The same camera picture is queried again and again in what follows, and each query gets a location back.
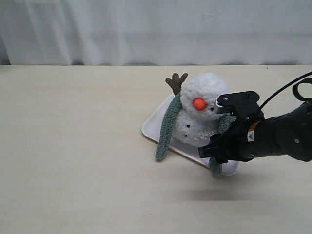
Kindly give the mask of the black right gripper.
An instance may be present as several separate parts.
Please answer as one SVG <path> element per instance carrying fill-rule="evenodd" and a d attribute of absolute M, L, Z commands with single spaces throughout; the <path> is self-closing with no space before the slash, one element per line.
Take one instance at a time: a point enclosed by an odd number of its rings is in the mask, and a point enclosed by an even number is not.
<path fill-rule="evenodd" d="M 219 164 L 230 160 L 249 162 L 256 158 L 256 153 L 248 152 L 247 146 L 249 127 L 255 123 L 252 116 L 237 118 L 231 114 L 224 114 L 220 118 L 217 133 L 210 136 L 210 141 L 198 147 L 200 158 L 214 159 Z"/>

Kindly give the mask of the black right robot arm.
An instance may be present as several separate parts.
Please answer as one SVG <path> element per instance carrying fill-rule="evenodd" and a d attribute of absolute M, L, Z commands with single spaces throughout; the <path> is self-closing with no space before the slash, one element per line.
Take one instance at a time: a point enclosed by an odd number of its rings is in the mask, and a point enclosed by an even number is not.
<path fill-rule="evenodd" d="M 198 148 L 200 158 L 249 162 L 256 158 L 289 156 L 312 159 L 312 104 L 303 102 L 293 111 L 253 121 L 234 121 L 223 132 L 211 136 L 210 143 Z"/>

